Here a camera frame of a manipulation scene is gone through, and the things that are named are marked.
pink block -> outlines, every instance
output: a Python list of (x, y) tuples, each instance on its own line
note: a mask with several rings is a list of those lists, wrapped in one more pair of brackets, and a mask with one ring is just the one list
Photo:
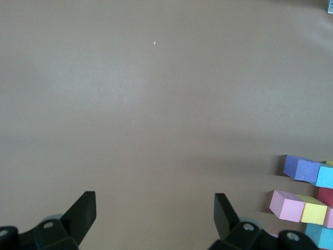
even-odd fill
[(333, 229), (333, 207), (327, 207), (324, 226)]
[(325, 203), (328, 206), (333, 207), (333, 189), (324, 187), (319, 188), (318, 200)]
[(274, 190), (270, 210), (281, 220), (300, 222), (304, 205), (295, 194)]

yellow block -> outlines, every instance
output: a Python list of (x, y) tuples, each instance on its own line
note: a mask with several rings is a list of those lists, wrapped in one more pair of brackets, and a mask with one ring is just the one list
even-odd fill
[(324, 224), (327, 206), (316, 198), (299, 194), (297, 196), (305, 202), (301, 221), (318, 225)]

cube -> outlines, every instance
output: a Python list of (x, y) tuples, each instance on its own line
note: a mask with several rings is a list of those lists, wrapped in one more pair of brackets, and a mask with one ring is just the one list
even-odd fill
[(294, 180), (316, 182), (320, 163), (313, 160), (287, 155), (283, 173)]
[(327, 207), (324, 226), (333, 229), (333, 207)]
[(281, 220), (300, 222), (305, 202), (297, 195), (274, 190), (270, 210)]
[(306, 225), (305, 234), (319, 248), (333, 250), (333, 229), (309, 223), (308, 225)]
[(333, 189), (333, 166), (320, 163), (317, 181), (311, 183), (315, 186)]
[(327, 187), (320, 187), (318, 193), (318, 200), (328, 206), (333, 207), (333, 189)]
[(316, 198), (299, 194), (297, 196), (305, 202), (301, 222), (323, 225), (327, 206)]

teal block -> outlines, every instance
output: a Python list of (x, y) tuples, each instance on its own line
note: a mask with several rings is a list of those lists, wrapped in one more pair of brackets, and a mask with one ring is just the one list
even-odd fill
[(321, 163), (316, 182), (311, 182), (315, 186), (333, 189), (333, 166)]
[(306, 225), (305, 234), (319, 247), (333, 250), (333, 229), (323, 225)]

wooden block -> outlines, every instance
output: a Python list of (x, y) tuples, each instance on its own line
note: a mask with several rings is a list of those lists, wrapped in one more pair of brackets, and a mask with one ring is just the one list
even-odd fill
[(316, 182), (320, 163), (311, 159), (287, 155), (283, 173), (294, 180)]
[(295, 194), (274, 190), (270, 210), (281, 220), (300, 222), (305, 202)]
[(305, 195), (297, 196), (305, 202), (301, 222), (323, 225), (327, 206), (316, 198)]
[(328, 189), (327, 187), (320, 187), (318, 193), (318, 200), (328, 206), (333, 207), (333, 189)]
[(311, 182), (315, 186), (333, 189), (333, 166), (320, 163), (318, 177), (316, 182)]
[(306, 225), (305, 234), (319, 248), (333, 250), (333, 229), (309, 223)]
[(333, 207), (327, 207), (324, 226), (333, 229)]

